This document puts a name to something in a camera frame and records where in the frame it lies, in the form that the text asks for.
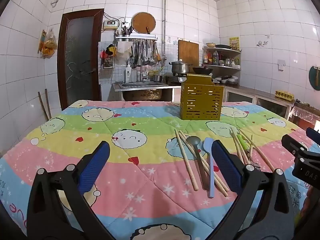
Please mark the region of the thin bamboo chopstick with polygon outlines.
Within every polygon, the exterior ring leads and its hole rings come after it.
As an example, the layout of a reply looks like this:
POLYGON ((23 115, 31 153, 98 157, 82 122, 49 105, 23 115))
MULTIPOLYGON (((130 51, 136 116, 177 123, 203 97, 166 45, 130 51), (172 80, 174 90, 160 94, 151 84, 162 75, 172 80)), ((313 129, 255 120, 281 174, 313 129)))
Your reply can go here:
POLYGON ((250 148, 249 148, 249 157, 252 160, 252 155, 253 155, 253 144, 252 144, 252 139, 253 139, 253 134, 251 135, 251 140, 250 140, 250 148))

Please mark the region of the blue silicone spatula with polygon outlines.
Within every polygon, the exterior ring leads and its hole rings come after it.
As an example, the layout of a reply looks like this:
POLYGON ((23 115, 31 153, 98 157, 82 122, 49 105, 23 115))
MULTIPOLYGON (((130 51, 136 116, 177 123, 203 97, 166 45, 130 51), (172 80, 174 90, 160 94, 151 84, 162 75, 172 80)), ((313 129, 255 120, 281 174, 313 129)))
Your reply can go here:
POLYGON ((203 142, 203 149, 207 153, 208 157, 208 164, 209 164, 209 177, 210 177, 210 187, 209 187, 209 198, 214 198, 214 189, 215 189, 215 182, 214 182, 214 161, 212 157, 212 138, 205 138, 203 142))

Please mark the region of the grey spoon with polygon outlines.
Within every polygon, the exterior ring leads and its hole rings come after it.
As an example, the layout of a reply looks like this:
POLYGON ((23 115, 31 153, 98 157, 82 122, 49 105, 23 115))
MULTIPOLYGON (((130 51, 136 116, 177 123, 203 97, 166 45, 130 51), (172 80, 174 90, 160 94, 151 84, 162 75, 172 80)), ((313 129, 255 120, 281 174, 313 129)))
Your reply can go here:
POLYGON ((202 181, 202 188, 206 191, 209 190, 209 184, 207 181, 207 176, 206 176, 206 172, 204 169, 204 165, 202 163, 201 160, 201 155, 199 153, 199 149, 198 149, 198 144, 200 143, 200 138, 197 136, 189 136, 186 139, 187 143, 191 144, 194 148, 195 154, 196 154, 196 159, 198 162, 198 167, 199 167, 199 172, 200 172, 200 177, 201 177, 201 181, 202 181))

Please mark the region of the green handled fork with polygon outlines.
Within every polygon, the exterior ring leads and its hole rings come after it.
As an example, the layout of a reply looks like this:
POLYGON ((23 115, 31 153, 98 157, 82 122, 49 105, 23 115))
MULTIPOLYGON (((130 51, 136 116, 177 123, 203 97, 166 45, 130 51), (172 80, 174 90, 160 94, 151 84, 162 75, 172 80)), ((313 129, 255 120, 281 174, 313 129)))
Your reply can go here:
POLYGON ((247 155, 247 157, 248 157, 248 159, 249 159, 249 161, 250 161, 250 164, 253 165, 257 170, 260 170, 260 166, 253 161, 253 158, 252 158, 252 160, 251 160, 250 157, 249 157, 250 144, 248 143, 248 141, 245 140, 245 139, 242 137, 242 135, 240 135, 240 134, 237 134, 237 137, 238 137, 238 139, 240 140, 240 143, 241 143, 241 145, 242 145, 242 147, 243 147, 243 149, 244 149, 244 151, 245 151, 245 153, 246 153, 246 155, 247 155))

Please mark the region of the colourful cartoon quilt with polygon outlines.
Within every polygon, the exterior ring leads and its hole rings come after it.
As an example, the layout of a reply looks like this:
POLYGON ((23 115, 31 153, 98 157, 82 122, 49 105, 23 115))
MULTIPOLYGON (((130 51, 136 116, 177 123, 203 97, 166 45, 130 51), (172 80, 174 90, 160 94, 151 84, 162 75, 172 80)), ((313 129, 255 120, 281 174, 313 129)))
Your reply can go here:
POLYGON ((80 100, 30 132, 1 159, 1 204, 22 231, 27 229, 31 186, 40 168, 63 170, 92 153, 102 142, 110 157, 85 199, 116 239, 205 239, 236 198, 215 191, 209 198, 194 191, 175 129, 188 136, 220 140, 236 154, 230 128, 251 138, 253 161, 262 171, 281 168, 294 212, 303 207, 307 183, 292 175, 294 158, 281 145, 289 134, 312 152, 319 146, 304 130, 263 107, 224 103, 217 121, 182 120, 169 102, 99 102, 80 100))

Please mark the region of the corner shelf with bottles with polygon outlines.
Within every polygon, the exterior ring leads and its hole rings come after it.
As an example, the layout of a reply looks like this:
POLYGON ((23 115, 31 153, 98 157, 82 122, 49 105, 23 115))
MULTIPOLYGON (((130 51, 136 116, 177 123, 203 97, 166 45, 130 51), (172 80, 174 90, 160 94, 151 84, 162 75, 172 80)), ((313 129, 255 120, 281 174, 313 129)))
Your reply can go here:
POLYGON ((218 85, 240 85, 241 49, 226 44, 207 43, 202 48, 202 67, 210 70, 213 82, 218 85))

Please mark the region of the black wok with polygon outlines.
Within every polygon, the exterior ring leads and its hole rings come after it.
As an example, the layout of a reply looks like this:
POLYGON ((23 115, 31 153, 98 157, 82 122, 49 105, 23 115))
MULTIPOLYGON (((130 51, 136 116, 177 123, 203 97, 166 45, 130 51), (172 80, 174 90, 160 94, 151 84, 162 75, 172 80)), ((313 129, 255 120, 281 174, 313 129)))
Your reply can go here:
POLYGON ((211 75, 213 70, 207 67, 193 67, 193 71, 195 74, 199 75, 211 75))

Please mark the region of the stainless steel pot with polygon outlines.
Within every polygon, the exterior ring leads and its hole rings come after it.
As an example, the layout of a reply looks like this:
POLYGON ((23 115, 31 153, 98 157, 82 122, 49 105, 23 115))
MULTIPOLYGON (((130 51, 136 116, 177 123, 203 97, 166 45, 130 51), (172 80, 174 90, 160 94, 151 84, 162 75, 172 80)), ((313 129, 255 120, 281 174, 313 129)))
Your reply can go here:
POLYGON ((185 63, 182 60, 169 62, 171 65, 171 72, 175 75, 185 75, 189 73, 192 64, 185 63))

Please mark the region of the dark brown glass door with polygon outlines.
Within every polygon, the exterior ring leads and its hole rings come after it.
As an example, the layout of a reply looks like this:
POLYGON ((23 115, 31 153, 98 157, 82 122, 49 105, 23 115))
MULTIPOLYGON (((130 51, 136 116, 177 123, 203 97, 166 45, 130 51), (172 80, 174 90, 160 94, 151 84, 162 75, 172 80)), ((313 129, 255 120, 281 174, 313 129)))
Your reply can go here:
POLYGON ((98 52, 103 9, 63 14, 57 49, 61 109, 78 100, 101 100, 98 52))

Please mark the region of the white hanging towel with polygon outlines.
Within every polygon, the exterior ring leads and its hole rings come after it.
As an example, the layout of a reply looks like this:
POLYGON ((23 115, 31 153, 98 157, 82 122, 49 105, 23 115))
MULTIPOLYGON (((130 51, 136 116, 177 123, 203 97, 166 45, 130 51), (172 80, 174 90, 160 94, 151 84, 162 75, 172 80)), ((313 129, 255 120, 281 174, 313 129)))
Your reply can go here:
POLYGON ((119 41, 117 45, 117 55, 122 58, 129 58, 133 42, 119 41))

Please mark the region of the round wooden cutting board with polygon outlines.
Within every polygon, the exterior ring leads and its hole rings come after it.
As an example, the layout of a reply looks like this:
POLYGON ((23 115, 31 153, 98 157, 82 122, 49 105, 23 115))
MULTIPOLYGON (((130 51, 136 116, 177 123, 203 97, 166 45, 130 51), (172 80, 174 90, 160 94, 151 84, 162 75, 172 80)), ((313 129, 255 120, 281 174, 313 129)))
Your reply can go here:
POLYGON ((151 34, 156 27, 156 20, 148 12, 138 12, 133 16, 131 25, 133 30, 137 33, 151 34))

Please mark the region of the water heater control box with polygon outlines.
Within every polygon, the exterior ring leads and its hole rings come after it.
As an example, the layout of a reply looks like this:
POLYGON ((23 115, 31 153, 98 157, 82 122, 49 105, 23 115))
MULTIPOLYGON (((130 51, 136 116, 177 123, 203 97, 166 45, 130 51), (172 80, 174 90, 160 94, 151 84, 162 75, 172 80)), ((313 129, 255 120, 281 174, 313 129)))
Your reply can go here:
POLYGON ((115 20, 108 20, 103 22, 103 30, 117 30, 119 22, 115 20))

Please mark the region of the green round wall board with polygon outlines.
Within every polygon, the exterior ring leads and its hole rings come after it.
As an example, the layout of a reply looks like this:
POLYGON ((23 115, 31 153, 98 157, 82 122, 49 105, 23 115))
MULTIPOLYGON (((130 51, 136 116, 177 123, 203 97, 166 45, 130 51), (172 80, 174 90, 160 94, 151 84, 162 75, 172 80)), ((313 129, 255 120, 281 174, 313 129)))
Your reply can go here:
POLYGON ((320 91, 320 70, 319 67, 312 66, 309 70, 309 82, 314 90, 320 91))

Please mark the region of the orange plastic bag on wall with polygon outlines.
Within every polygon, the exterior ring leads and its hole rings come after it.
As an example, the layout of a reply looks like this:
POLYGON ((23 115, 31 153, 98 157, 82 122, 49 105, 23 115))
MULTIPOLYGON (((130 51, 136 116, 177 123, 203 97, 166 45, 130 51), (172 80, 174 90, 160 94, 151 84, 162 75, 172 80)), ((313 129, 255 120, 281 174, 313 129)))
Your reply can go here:
POLYGON ((51 58, 57 50, 56 37, 53 28, 43 30, 39 39, 37 53, 44 59, 51 58))

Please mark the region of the wall utensil rack shelf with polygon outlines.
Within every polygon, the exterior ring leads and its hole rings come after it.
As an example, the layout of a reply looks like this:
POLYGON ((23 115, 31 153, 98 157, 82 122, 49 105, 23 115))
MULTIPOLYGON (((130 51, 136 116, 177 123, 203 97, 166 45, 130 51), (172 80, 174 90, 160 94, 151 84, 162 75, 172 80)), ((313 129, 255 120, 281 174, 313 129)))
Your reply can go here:
POLYGON ((127 42, 136 42, 138 40, 152 40, 152 41, 158 40, 156 35, 139 34, 139 33, 132 33, 130 35, 118 35, 115 37, 115 39, 120 41, 127 41, 127 42))

